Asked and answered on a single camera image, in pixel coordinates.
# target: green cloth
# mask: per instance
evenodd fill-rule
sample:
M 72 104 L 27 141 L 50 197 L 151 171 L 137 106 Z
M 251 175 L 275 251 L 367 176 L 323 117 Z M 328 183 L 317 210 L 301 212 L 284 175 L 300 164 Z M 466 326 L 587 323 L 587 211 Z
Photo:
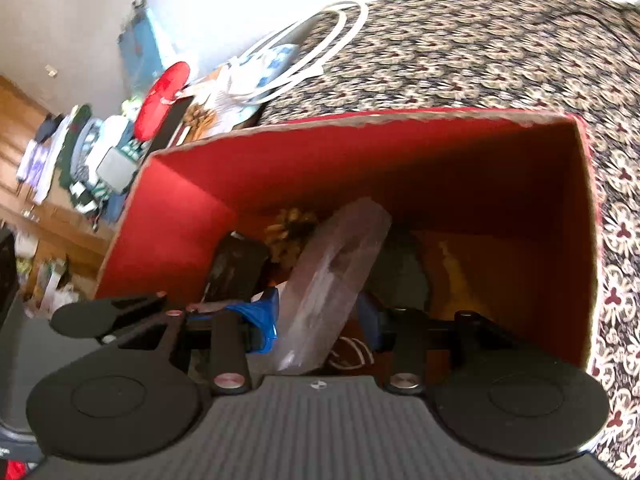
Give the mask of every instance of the green cloth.
M 91 119 L 91 114 L 91 107 L 89 105 L 82 105 L 78 108 L 76 116 L 69 125 L 69 130 L 66 132 L 65 143 L 62 146 L 62 150 L 60 150 L 58 160 L 56 161 L 56 166 L 60 169 L 58 183 L 64 189 L 68 189 L 74 182 L 71 177 L 71 156 L 73 155 L 74 147 L 76 146 L 76 140 L 78 140 L 78 136 L 84 128 L 84 125 L 87 124 L 89 119 Z

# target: red box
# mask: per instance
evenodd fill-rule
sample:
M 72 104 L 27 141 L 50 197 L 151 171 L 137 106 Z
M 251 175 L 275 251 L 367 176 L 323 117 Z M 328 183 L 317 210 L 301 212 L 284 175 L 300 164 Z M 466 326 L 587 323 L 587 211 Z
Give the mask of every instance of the red box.
M 263 238 L 280 208 L 322 218 L 370 196 L 423 242 L 432 315 L 470 306 L 584 365 L 598 265 L 590 168 L 582 121 L 549 113 L 443 108 L 239 130 L 149 158 L 97 296 L 198 301 L 226 232 Z

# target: ribbed gray surface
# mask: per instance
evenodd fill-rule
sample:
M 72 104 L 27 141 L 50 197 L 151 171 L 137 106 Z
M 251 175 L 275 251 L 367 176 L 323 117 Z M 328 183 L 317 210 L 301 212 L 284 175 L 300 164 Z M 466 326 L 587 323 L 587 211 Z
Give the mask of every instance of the ribbed gray surface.
M 214 403 L 172 448 L 136 462 L 53 458 L 34 480 L 596 480 L 616 476 L 590 455 L 553 466 L 498 462 L 461 446 L 418 399 L 373 378 L 265 378 L 255 392 Z

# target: cardboard box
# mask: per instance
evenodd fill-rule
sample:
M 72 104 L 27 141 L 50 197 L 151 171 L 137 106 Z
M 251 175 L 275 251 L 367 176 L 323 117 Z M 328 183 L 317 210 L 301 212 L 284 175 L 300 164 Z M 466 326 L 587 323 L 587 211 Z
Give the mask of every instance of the cardboard box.
M 596 207 L 574 116 L 443 108 L 231 132 L 155 153 L 97 297 L 200 299 L 218 241 L 263 238 L 278 210 L 330 216 L 370 196 L 424 245 L 431 313 L 472 308 L 584 365 L 597 292 Z

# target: bed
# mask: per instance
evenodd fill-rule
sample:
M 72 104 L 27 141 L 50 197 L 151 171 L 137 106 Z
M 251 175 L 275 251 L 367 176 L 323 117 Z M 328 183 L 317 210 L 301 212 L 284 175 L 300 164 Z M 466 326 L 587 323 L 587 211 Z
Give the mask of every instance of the bed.
M 610 399 L 595 452 L 623 478 L 636 478 L 640 39 L 632 29 L 640 31 L 640 16 L 602 0 L 382 0 L 369 9 L 364 28 L 324 75 L 272 101 L 260 124 L 389 108 L 540 108 L 582 116 L 602 218 L 598 333 L 588 372 Z M 320 20 L 302 54 L 333 24 L 331 16 Z

